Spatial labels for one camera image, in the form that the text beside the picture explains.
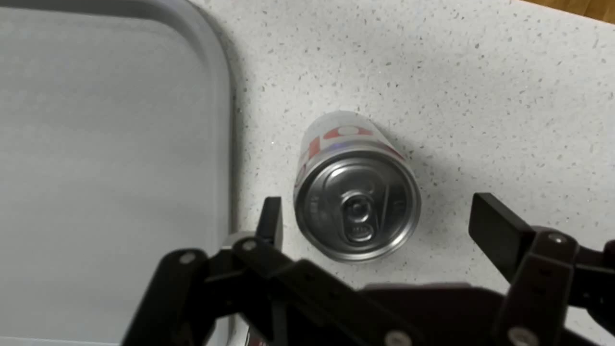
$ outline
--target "aluminum can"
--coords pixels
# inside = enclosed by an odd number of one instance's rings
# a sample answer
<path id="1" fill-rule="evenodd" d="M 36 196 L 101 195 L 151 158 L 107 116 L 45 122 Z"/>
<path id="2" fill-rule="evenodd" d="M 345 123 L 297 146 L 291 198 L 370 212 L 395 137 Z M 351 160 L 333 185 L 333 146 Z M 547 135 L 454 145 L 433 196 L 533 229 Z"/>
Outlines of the aluminum can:
<path id="1" fill-rule="evenodd" d="M 366 118 L 335 112 L 305 135 L 295 214 L 306 239 L 339 262 L 374 260 L 418 229 L 410 162 Z"/>

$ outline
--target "plastic tray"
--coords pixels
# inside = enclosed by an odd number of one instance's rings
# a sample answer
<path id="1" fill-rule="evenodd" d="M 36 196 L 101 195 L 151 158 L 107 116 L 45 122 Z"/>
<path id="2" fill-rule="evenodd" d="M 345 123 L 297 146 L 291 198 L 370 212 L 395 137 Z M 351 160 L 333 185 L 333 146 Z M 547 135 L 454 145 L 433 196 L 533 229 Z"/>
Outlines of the plastic tray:
<path id="1" fill-rule="evenodd" d="M 185 0 L 0 0 L 0 47 L 0 344 L 116 344 L 228 239 L 224 50 Z"/>

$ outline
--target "can lid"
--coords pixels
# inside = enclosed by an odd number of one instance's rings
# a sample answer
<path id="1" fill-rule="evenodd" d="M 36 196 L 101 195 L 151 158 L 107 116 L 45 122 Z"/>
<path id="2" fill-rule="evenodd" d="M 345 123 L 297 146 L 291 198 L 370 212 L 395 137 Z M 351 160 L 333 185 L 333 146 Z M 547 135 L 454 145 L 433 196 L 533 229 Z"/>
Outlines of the can lid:
<path id="1" fill-rule="evenodd" d="M 420 210 L 406 166 L 378 154 L 324 166 L 297 204 L 303 233 L 335 260 L 370 260 L 403 246 Z"/>

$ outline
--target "screw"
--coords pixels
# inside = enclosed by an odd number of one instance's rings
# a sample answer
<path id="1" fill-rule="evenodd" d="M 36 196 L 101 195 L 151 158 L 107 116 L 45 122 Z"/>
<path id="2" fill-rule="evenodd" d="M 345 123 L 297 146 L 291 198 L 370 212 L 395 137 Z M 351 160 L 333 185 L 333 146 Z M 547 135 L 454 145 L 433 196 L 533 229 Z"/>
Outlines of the screw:
<path id="1" fill-rule="evenodd" d="M 183 256 L 180 258 L 180 264 L 189 266 L 189 264 L 193 264 L 195 260 L 197 260 L 197 254 L 195 254 L 195 252 L 187 252 L 187 254 L 183 254 Z"/>
<path id="2" fill-rule="evenodd" d="M 412 339 L 405 331 L 389 331 L 385 346 L 412 346 Z"/>
<path id="3" fill-rule="evenodd" d="M 512 327 L 508 331 L 508 339 L 514 343 L 514 346 L 541 346 L 539 337 L 526 327 Z"/>
<path id="4" fill-rule="evenodd" d="M 257 246 L 258 246 L 257 241 L 247 241 L 247 243 L 243 245 L 243 250 L 245 250 L 245 252 L 253 252 Z"/>
<path id="5" fill-rule="evenodd" d="M 556 245 L 570 245 L 570 241 L 560 233 L 551 233 L 551 241 Z"/>

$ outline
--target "white countertop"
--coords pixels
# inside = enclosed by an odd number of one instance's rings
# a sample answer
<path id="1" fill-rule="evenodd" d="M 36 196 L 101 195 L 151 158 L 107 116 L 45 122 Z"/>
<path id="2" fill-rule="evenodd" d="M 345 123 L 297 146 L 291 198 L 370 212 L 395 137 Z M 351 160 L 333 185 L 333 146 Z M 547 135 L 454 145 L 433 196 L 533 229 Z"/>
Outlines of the white countertop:
<path id="1" fill-rule="evenodd" d="M 474 193 L 602 248 L 615 239 L 615 27 L 522 0 L 201 0 L 237 89 L 237 229 L 285 198 L 285 252 L 353 285 L 506 283 L 468 237 Z M 337 264 L 299 231 L 305 129 L 355 110 L 412 158 L 424 218 L 378 262 Z M 615 344 L 587 314 L 572 327 Z"/>

